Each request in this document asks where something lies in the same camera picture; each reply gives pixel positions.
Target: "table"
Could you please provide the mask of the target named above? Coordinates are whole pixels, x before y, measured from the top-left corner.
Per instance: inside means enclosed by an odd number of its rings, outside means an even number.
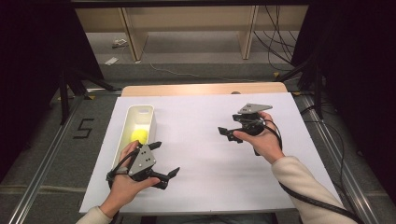
[[[243,94],[231,95],[233,91]],[[167,173],[180,166],[180,172],[166,190],[149,188],[140,192],[132,203],[120,210],[122,213],[164,216],[274,212],[294,208],[272,176],[270,164],[254,156],[248,143],[228,142],[217,131],[218,126],[236,128],[238,124],[232,121],[232,114],[245,103],[274,106],[270,113],[282,132],[285,154],[300,158],[339,200],[283,84],[136,86],[125,88],[116,102],[80,212],[86,213],[100,204],[109,192],[106,172],[112,166],[123,118],[131,104],[151,104],[156,108],[156,140],[163,140],[163,145],[154,151],[157,160],[154,171]]]

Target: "sleeve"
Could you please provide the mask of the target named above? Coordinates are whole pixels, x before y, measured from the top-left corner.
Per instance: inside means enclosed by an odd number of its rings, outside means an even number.
[[[344,208],[344,206],[312,176],[311,172],[300,163],[297,158],[281,158],[273,163],[272,170],[275,178],[289,189],[318,201]],[[304,203],[293,197],[290,197],[290,199],[300,212],[304,224],[356,223],[354,220],[334,213],[333,211]]]
[[[111,218],[107,217],[98,206],[91,208],[77,224],[108,224]]]

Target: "cable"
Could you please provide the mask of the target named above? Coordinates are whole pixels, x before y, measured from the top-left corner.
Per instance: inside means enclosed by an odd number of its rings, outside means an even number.
[[[320,106],[324,106],[324,105],[329,105],[329,103],[321,103],[321,104],[320,104]],[[302,114],[304,114],[304,113],[306,113],[307,111],[312,110],[312,109],[315,109],[315,106],[314,106],[314,105],[311,105],[311,106],[307,107],[306,109],[300,111],[300,114],[302,115]],[[322,110],[323,112],[328,113],[328,114],[336,115],[336,114],[334,114],[334,113],[332,113],[332,112],[330,112],[330,111],[323,110],[323,109],[321,109],[321,110]]]
[[[167,69],[156,68],[156,67],[154,67],[154,65],[152,65],[151,61],[149,60],[149,57],[146,56],[146,58],[148,59],[149,65],[150,65],[154,70],[167,72],[167,73],[174,74],[174,75],[177,75],[177,76],[190,76],[190,77],[199,77],[199,78],[216,78],[216,79],[222,79],[222,80],[226,80],[226,81],[259,82],[258,80],[253,80],[253,79],[227,78],[227,77],[204,77],[204,76],[199,76],[199,75],[190,74],[190,73],[176,73],[176,72],[172,72],[172,71],[167,70]]]
[[[279,7],[279,6],[276,6],[276,22],[274,22],[274,20],[273,20],[273,18],[272,18],[272,16],[271,16],[271,14],[270,14],[270,12],[269,12],[267,6],[265,6],[265,10],[267,11],[268,16],[269,16],[269,18],[270,18],[270,20],[271,20],[271,23],[273,24],[274,29],[275,29],[275,30],[274,30],[274,33],[273,33],[272,39],[274,39],[275,33],[277,33],[278,36],[279,36],[280,42],[283,43],[283,44],[282,44],[282,49],[285,51],[286,57],[287,57],[287,58],[289,59],[289,61],[290,61],[290,58],[289,58],[288,53],[290,54],[290,56],[292,56],[292,54],[291,54],[291,52],[289,51],[288,46],[285,45],[286,42],[284,41],[282,35],[281,35],[280,32],[279,32],[279,15],[280,15],[280,7]]]
[[[294,41],[296,41],[297,42],[297,38],[296,37],[294,37],[294,35],[291,33],[291,31],[289,31],[289,34],[291,35],[291,37],[294,39]]]
[[[130,152],[128,155],[126,155],[120,162],[119,164],[117,164],[117,166],[112,169],[110,172],[107,173],[106,175],[106,180],[108,182],[108,186],[111,188],[113,185],[113,180],[114,177],[117,175],[117,171],[120,169],[120,167],[122,166],[123,163],[125,163],[130,157],[132,156],[136,156],[137,154],[139,154],[140,149],[137,148],[136,150]]]
[[[290,61],[288,59],[285,59],[284,57],[280,56],[280,54],[278,54],[276,51],[274,51],[273,49],[271,49],[268,45],[266,45],[260,38],[259,36],[256,34],[256,32],[254,31],[253,34],[259,39],[259,41],[262,43],[262,45],[268,49],[268,51],[271,51],[271,53],[273,53],[276,57],[278,57],[279,59],[283,60],[285,63],[290,63]]]
[[[325,123],[323,123],[323,122],[319,122],[319,121],[307,121],[307,122],[318,122],[318,123],[322,123],[322,124],[324,124],[324,125],[326,125]],[[276,127],[276,130],[277,130],[277,132],[279,133],[279,135],[273,130],[273,132],[271,132],[271,133],[273,133],[276,137],[277,137],[277,139],[280,141],[279,142],[279,146],[281,147],[281,138],[280,138],[280,131],[279,131],[279,129]],[[343,164],[344,164],[344,157],[345,157],[345,151],[344,151],[344,142],[342,141],[342,146],[343,146],[343,158],[342,158],[342,160],[341,160],[341,171],[342,171],[342,168],[343,168]],[[342,172],[341,172],[341,175],[340,175],[340,180],[341,180],[341,184],[343,183],[343,181],[342,181]],[[344,209],[344,208],[340,208],[340,207],[337,207],[337,206],[334,206],[334,205],[332,205],[332,204],[328,204],[328,203],[324,203],[324,202],[321,202],[321,201],[318,201],[318,200],[315,200],[315,199],[312,199],[312,198],[310,198],[310,197],[306,197],[306,196],[304,196],[304,195],[302,195],[302,194],[299,194],[299,193],[297,193],[297,192],[295,192],[294,190],[292,190],[292,189],[289,189],[288,187],[286,187],[286,186],[284,186],[282,183],[280,183],[279,182],[279,185],[280,185],[280,187],[283,189],[283,190],[285,190],[291,197],[293,197],[293,198],[295,198],[295,199],[297,199],[297,200],[300,200],[300,201],[302,201],[302,202],[304,202],[304,203],[309,203],[309,204],[312,204],[312,205],[314,205],[314,206],[317,206],[317,207],[321,207],[321,208],[324,208],[324,209],[327,209],[327,210],[329,210],[329,211],[332,211],[332,212],[334,212],[334,213],[337,213],[337,214],[339,214],[339,215],[342,215],[342,216],[345,216],[345,217],[349,217],[349,218],[351,218],[352,220],[354,220],[354,221],[356,221],[357,223],[359,223],[359,224],[364,224],[363,223],[363,221],[361,221],[361,219],[358,217],[358,216],[356,216],[355,214],[356,214],[356,212],[355,212],[355,210],[354,210],[354,213],[351,213],[351,212],[349,212],[349,211],[347,211],[346,209]]]
[[[262,31],[264,34],[265,34],[265,36],[267,36],[269,39],[271,39],[271,36],[269,36],[267,33],[265,33],[265,31]],[[277,44],[280,44],[280,45],[283,45],[284,43],[282,43],[282,42],[279,42],[279,41],[277,41],[277,40],[273,40],[274,42],[276,42]],[[290,44],[284,44],[284,45],[287,45],[288,47],[291,47],[291,48],[295,48],[293,45],[290,45]]]
[[[330,125],[330,124],[328,124],[328,123],[325,123],[325,122],[323,122],[323,121],[308,120],[308,121],[305,121],[305,123],[319,123],[319,124],[321,124],[321,125],[324,125],[324,126],[326,126],[326,127],[329,127],[329,128],[331,128],[331,129],[333,129],[333,130],[337,133],[338,138],[339,138],[340,141],[341,141],[341,150],[342,150],[342,154],[341,154],[341,166],[340,166],[340,176],[339,176],[339,179],[340,179],[339,181],[340,181],[341,186],[336,185],[336,187],[339,188],[339,189],[343,192],[343,194],[344,194],[344,196],[345,196],[345,198],[346,198],[346,201],[348,202],[348,204],[349,204],[349,206],[351,207],[351,209],[353,210],[353,212],[356,214],[356,210],[355,210],[355,208],[353,207],[352,202],[351,202],[351,201],[349,200],[349,198],[347,197],[347,192],[346,192],[345,186],[344,186],[343,172],[344,172],[344,160],[345,160],[345,146],[344,146],[344,140],[343,140],[343,138],[342,138],[342,135],[341,135],[332,125]]]
[[[274,122],[271,121],[271,120],[269,120],[269,119],[265,119],[264,121],[265,121],[265,122],[270,122],[270,123],[274,124]],[[279,142],[279,147],[280,147],[280,149],[282,149],[282,148],[283,148],[283,144],[282,144],[282,135],[280,134],[280,131],[279,131],[279,129],[277,128],[276,124],[274,124],[274,126],[275,126],[275,128],[276,128],[276,132],[277,132],[277,133],[276,133],[273,129],[269,128],[269,127],[266,126],[266,125],[265,125],[265,128],[276,136],[277,141]]]

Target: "gray carpet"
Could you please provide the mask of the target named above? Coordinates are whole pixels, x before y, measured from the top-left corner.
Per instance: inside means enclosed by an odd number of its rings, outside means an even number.
[[[273,81],[274,69],[268,64],[154,64],[161,69],[172,70],[179,74],[194,74],[202,77],[181,76],[164,71],[156,71],[149,64],[135,65],[101,65],[106,81],[117,87],[128,85],[154,85],[154,84],[180,84],[180,83],[214,83],[214,82],[243,82],[249,79],[257,81]],[[276,64],[287,69],[285,64]],[[91,82],[85,82],[89,88],[96,87]],[[295,90],[295,81],[287,82],[290,90]],[[25,223],[74,223],[81,215],[79,206],[87,188],[96,158],[104,139],[111,112],[118,95],[96,95],[93,100],[84,100],[76,115],[71,121],[62,147],[58,152],[49,173],[42,185],[42,190],[35,198]],[[297,96],[295,102],[300,110],[306,108],[305,97]],[[37,127],[31,139],[31,148],[22,152],[15,161],[12,169],[1,183],[0,188],[0,223],[7,223],[15,205],[23,194],[23,190],[30,183],[42,158],[45,156],[53,137],[55,136],[61,120],[61,104],[54,96],[51,102],[52,109],[47,112]],[[361,188],[373,206],[379,223],[396,223],[396,208],[391,202],[381,185],[376,180],[364,158],[359,156],[353,140],[342,119],[340,119],[331,100],[323,97],[326,104],[324,120],[332,125],[342,136],[342,141],[337,133],[330,129],[337,146],[345,145],[346,162]],[[311,120],[309,113],[303,114],[304,120]],[[79,131],[78,126],[83,119],[92,119],[84,122],[84,127],[92,128],[88,138],[76,138],[85,135],[87,131]],[[328,149],[318,133],[315,123],[306,126],[318,149],[319,155],[331,177],[339,183],[339,172],[334,166]],[[341,197],[346,207],[349,207],[345,197]],[[298,213],[294,210],[276,213],[279,223],[299,223]],[[125,216],[122,223],[139,223],[140,217]]]

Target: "hand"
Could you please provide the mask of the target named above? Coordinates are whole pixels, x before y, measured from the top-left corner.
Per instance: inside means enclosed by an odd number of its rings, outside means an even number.
[[[137,145],[137,141],[128,144],[120,154],[120,161],[130,152],[134,151]],[[126,160],[121,167],[126,167],[130,160],[131,159]],[[140,190],[151,187],[159,182],[160,179],[155,177],[136,182],[128,175],[116,175],[111,191],[100,206],[100,209],[106,216],[114,217],[125,204],[130,203],[134,199],[134,196],[136,196]]]
[[[259,112],[259,115],[263,119],[268,119],[272,121],[272,117],[270,114],[261,111]],[[272,122],[267,121],[265,122],[265,125],[273,130],[276,129],[274,123]],[[279,142],[277,141],[276,136],[266,129],[264,129],[262,133],[259,133],[256,136],[252,136],[239,131],[234,131],[233,135],[253,145],[253,148],[271,164],[278,159],[285,157],[282,150],[280,149]]]

